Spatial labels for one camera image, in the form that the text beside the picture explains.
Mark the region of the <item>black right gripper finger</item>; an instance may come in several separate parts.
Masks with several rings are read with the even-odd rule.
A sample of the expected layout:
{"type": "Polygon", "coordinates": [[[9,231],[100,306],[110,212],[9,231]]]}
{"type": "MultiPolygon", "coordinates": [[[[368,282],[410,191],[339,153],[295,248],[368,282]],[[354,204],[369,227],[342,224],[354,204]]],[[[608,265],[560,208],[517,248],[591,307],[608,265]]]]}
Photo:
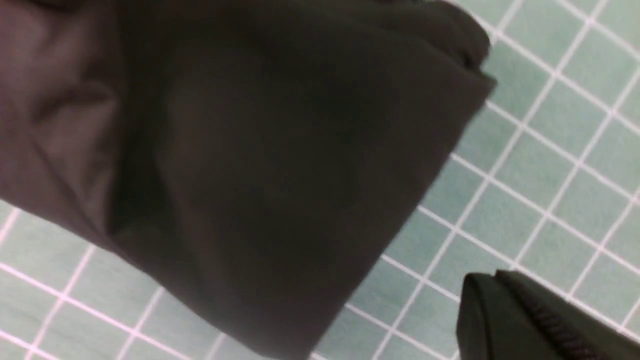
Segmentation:
{"type": "Polygon", "coordinates": [[[522,272],[464,276],[455,335],[462,360],[637,360],[638,342],[522,272]]]}

